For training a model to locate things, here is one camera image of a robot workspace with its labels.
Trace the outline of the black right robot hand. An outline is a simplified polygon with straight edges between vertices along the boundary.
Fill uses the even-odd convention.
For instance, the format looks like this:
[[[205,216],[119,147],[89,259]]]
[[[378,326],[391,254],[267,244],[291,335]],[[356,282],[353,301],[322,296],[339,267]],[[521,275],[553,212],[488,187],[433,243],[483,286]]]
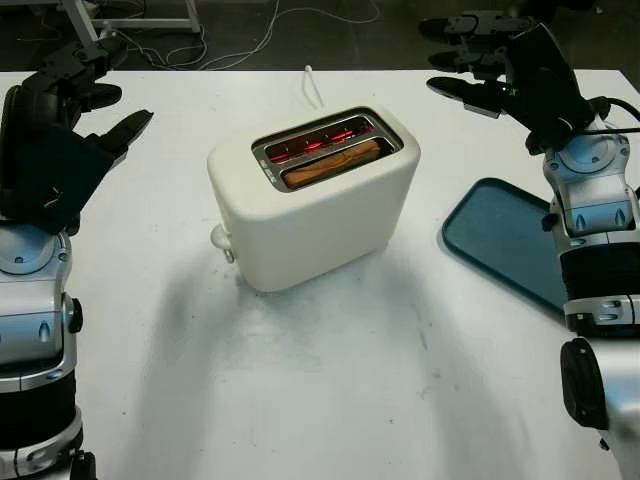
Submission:
[[[530,17],[469,11],[423,20],[419,32],[454,48],[429,57],[447,75],[427,87],[469,111],[511,116],[529,131],[531,155],[562,150],[596,117],[555,37]]]

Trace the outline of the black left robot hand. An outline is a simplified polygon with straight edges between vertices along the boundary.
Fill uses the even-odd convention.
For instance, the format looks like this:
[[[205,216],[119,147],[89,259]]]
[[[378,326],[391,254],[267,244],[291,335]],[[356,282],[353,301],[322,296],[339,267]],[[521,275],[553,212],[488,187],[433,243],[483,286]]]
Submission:
[[[117,103],[122,89],[99,81],[126,58],[117,38],[71,43],[45,58],[40,68],[11,87],[1,122],[1,181],[16,181],[16,150],[22,141],[52,125],[73,130],[84,113]]]

